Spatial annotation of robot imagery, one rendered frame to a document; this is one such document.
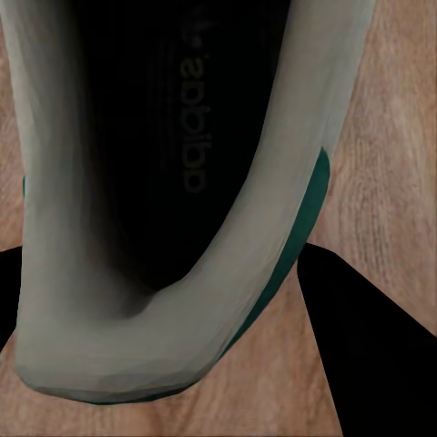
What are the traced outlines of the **gym shoe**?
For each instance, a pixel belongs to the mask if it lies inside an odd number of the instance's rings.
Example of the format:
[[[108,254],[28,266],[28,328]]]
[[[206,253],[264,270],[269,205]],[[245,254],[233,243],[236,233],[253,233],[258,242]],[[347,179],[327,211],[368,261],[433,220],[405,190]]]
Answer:
[[[25,386],[111,406],[208,375],[317,222],[374,5],[0,0]]]

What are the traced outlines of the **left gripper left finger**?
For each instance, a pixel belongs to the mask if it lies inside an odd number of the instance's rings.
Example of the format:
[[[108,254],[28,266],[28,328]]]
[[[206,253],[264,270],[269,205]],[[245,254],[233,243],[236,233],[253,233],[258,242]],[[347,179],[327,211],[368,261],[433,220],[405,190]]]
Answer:
[[[16,327],[22,246],[0,252],[0,352]]]

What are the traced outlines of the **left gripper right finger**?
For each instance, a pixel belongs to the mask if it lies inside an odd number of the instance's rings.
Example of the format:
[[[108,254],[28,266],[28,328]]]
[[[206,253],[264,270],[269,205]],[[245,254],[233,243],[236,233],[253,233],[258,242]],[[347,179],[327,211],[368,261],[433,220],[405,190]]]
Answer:
[[[297,275],[344,437],[437,437],[437,337],[329,249]]]

